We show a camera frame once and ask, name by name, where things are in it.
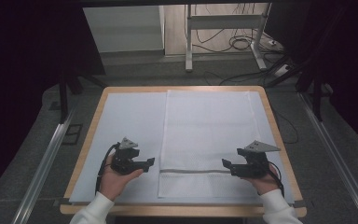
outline wall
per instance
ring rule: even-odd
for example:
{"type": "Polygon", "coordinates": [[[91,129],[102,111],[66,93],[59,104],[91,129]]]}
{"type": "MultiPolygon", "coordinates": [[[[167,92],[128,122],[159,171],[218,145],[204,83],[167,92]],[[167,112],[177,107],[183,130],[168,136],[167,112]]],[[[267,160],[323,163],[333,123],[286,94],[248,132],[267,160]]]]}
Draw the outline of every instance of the wall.
{"type": "Polygon", "coordinates": [[[163,49],[161,8],[84,8],[99,52],[163,49]]]}

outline gray carpet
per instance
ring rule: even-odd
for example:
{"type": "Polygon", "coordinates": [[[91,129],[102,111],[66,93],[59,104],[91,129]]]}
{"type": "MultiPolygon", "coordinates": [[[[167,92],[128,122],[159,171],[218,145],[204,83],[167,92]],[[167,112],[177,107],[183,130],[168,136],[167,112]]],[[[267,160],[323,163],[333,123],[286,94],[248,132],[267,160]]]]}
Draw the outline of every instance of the gray carpet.
{"type": "MultiPolygon", "coordinates": [[[[192,73],[185,72],[183,58],[159,56],[126,57],[113,60],[104,56],[107,76],[99,79],[110,86],[176,86],[218,85],[222,78],[257,72],[252,55],[233,56],[227,60],[220,56],[199,57],[192,73]]],[[[224,85],[261,85],[273,77],[248,75],[225,82],[224,85]]],[[[69,223],[71,217],[62,215],[59,201],[76,164],[77,156],[90,126],[90,122],[102,94],[102,89],[80,79],[84,91],[80,95],[69,93],[70,102],[78,100],[71,125],[81,126],[76,139],[65,136],[48,178],[38,197],[28,223],[69,223]]],[[[307,205],[304,223],[358,223],[358,210],[331,159],[314,130],[304,106],[295,91],[296,77],[275,88],[267,89],[268,99],[274,109],[283,142],[285,143],[296,179],[307,205]]],[[[46,91],[43,107],[33,129],[23,142],[19,153],[0,179],[0,223],[9,223],[20,205],[34,172],[57,127],[60,111],[58,88],[46,91]]],[[[358,136],[340,117],[335,109],[322,101],[324,125],[358,180],[358,136]]],[[[114,217],[108,217],[112,223],[114,217]]],[[[116,217],[116,223],[263,223],[261,218],[158,218],[116,217]]]]}

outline white sleeve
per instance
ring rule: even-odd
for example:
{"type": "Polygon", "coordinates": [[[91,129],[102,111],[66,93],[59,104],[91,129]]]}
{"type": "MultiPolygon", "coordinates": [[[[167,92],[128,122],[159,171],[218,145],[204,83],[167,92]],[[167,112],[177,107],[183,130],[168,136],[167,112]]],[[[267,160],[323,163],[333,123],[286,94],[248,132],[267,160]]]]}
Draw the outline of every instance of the white sleeve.
{"type": "Polygon", "coordinates": [[[114,202],[97,192],[94,200],[72,217],[70,224],[104,224],[113,205],[115,205],[114,202]]]}
{"type": "Polygon", "coordinates": [[[268,224],[302,223],[296,216],[295,209],[283,198],[279,189],[272,190],[260,196],[264,205],[264,220],[268,224]]]}

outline hand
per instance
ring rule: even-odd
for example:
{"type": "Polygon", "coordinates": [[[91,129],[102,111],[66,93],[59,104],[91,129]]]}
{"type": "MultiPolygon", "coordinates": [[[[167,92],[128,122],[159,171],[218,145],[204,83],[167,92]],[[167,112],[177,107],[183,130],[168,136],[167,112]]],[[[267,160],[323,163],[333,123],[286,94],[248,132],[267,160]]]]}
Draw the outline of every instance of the hand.
{"type": "MultiPolygon", "coordinates": [[[[271,164],[269,165],[269,169],[272,171],[273,174],[277,175],[277,171],[271,164]]],[[[278,189],[277,183],[275,182],[274,178],[272,178],[270,174],[267,174],[259,179],[252,179],[252,178],[242,178],[242,179],[251,182],[260,195],[278,189]]]]}
{"type": "Polygon", "coordinates": [[[101,180],[100,192],[110,201],[114,201],[115,198],[121,194],[126,185],[134,178],[140,176],[144,170],[136,170],[129,175],[120,175],[110,168],[113,155],[110,155],[106,159],[106,165],[103,171],[103,177],[101,180]]]}

